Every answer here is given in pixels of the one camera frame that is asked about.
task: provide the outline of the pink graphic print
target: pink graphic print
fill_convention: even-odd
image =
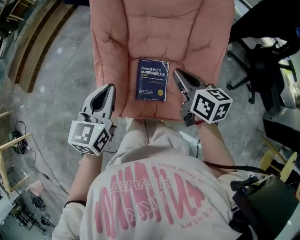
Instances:
[[[177,173],[172,176],[176,186],[172,186],[164,169],[157,169],[154,166],[152,171],[155,176],[153,181],[149,178],[146,165],[135,162],[135,177],[131,166],[127,166],[124,171],[118,171],[119,181],[116,175],[112,176],[110,191],[103,187],[100,191],[100,199],[95,204],[94,222],[98,233],[105,231],[107,237],[115,239],[116,221],[123,230],[126,230],[129,226],[135,227],[136,218],[146,221],[154,217],[156,222],[160,222],[161,211],[172,225],[173,216],[166,194],[172,200],[172,207],[179,219],[183,218],[185,210],[190,216],[196,216],[201,202],[205,200],[202,191],[189,181],[184,182]],[[158,187],[159,195],[155,195],[153,185]],[[159,209],[158,200],[163,204],[163,209]]]

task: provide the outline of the pink chair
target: pink chair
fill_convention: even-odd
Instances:
[[[90,0],[97,87],[117,90],[114,117],[180,120],[175,68],[216,83],[234,0]],[[170,62],[167,101],[135,99],[139,58]]]

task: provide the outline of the gray floor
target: gray floor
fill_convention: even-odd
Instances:
[[[235,61],[225,57],[219,87],[226,90],[227,83],[237,83],[244,77],[245,73]],[[17,120],[24,121],[27,132],[33,133],[28,142],[37,153],[38,170],[46,173],[56,185],[69,191],[81,159],[81,155],[67,143],[69,129],[84,99],[94,89],[90,9],[79,7],[53,42],[38,74],[33,93],[25,94],[18,85],[13,86],[5,79],[0,94],[0,111],[12,109],[15,112],[1,120],[0,140],[6,141],[3,136],[7,136],[6,134],[14,129]],[[246,86],[227,93],[234,102],[226,119],[220,122],[219,129],[236,164],[257,166],[266,149],[260,141],[264,113],[261,99],[256,95],[256,104],[249,104],[250,93]],[[106,149],[115,151],[125,134],[126,123],[124,119],[113,121],[118,128],[113,142]],[[185,139],[191,142],[190,154],[195,155],[198,140],[196,128],[185,128],[181,123],[166,124],[180,131]],[[24,133],[21,124],[17,125],[17,128]],[[47,205],[53,223],[57,224],[68,195],[33,169],[33,152],[18,155],[7,150],[4,157],[7,169],[11,169],[11,164],[14,164],[14,172],[18,178],[25,174],[30,176],[24,187],[36,180],[43,183],[45,188],[41,197]],[[109,153],[105,153],[104,164],[107,164],[111,157]],[[28,193],[25,192],[23,196],[32,208]]]

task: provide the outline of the book cover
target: book cover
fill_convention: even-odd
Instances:
[[[136,99],[166,101],[168,72],[168,62],[139,59]]]

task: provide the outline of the white t-shirt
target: white t-shirt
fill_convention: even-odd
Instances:
[[[69,203],[52,239],[234,240],[230,182],[199,159],[178,154],[113,166],[92,183],[86,207]]]

